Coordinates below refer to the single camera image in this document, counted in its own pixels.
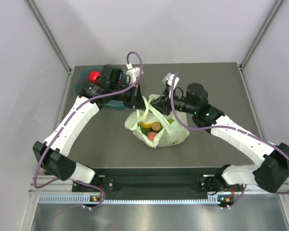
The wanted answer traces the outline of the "beige mushroom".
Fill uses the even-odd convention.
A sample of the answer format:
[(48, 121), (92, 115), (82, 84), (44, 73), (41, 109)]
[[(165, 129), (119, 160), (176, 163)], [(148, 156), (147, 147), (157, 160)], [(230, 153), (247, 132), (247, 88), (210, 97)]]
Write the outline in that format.
[(152, 124), (152, 130), (154, 132), (159, 132), (162, 129), (161, 124), (159, 122), (155, 122)]

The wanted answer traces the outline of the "yellow lemon fruit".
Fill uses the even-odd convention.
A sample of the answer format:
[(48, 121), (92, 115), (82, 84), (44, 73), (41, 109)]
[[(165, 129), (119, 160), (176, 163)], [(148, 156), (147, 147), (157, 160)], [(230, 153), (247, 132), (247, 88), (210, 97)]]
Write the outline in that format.
[(140, 126), (142, 127), (142, 128), (147, 128), (147, 129), (151, 129), (152, 128), (152, 125), (153, 125), (153, 123), (144, 123), (143, 121), (142, 122), (140, 122)]

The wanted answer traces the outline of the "green plastic bag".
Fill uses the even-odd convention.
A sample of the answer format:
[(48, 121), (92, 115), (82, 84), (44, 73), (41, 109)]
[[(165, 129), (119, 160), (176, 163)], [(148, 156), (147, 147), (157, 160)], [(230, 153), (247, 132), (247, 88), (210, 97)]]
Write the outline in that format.
[[(190, 132), (176, 120), (173, 113), (163, 115), (151, 105), (151, 102), (158, 97), (159, 95), (156, 94), (151, 94), (148, 100), (143, 97), (145, 109), (137, 109), (131, 113), (125, 121), (125, 128), (132, 131), (139, 140), (151, 148), (180, 144), (189, 136)], [(147, 124), (155, 122), (161, 124), (162, 129), (153, 142), (147, 137), (148, 132), (152, 129), (142, 128), (140, 126), (142, 121)]]

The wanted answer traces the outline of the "pink peach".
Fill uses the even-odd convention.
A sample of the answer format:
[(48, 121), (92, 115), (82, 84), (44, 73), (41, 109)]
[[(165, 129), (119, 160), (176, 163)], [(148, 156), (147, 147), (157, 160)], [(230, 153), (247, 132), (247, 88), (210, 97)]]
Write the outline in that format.
[(148, 137), (148, 139), (149, 139), (151, 142), (153, 142), (154, 139), (155, 139), (155, 137), (156, 137), (157, 135), (158, 135), (157, 132), (155, 132), (155, 131), (150, 131), (150, 132), (148, 132), (147, 137)]

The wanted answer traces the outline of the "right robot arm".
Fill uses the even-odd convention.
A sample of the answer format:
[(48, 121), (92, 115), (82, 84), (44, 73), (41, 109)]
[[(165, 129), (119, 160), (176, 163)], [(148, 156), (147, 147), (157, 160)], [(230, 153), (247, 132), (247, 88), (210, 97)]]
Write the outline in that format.
[(215, 175), (215, 185), (225, 191), (235, 184), (257, 185), (269, 193), (277, 193), (289, 177), (289, 146), (275, 145), (259, 140), (249, 131), (237, 125), (221, 110), (210, 105), (208, 93), (198, 83), (187, 86), (186, 95), (171, 94), (166, 87), (160, 96), (152, 96), (150, 105), (168, 116), (172, 109), (192, 114), (198, 128), (229, 143), (252, 162), (252, 165), (225, 165)]

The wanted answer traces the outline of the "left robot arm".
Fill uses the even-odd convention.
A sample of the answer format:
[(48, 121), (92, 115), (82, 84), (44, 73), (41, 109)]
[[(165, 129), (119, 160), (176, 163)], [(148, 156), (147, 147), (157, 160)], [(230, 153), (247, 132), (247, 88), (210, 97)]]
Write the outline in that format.
[(83, 182), (85, 188), (94, 191), (100, 180), (91, 168), (68, 158), (70, 150), (87, 123), (111, 100), (121, 101), (131, 109), (143, 109), (144, 100), (138, 83), (143, 68), (127, 64), (127, 81), (122, 80), (122, 69), (111, 65), (103, 66), (101, 72), (94, 72), (93, 79), (83, 85), (72, 108), (43, 142), (33, 145), (38, 167), (58, 179)]

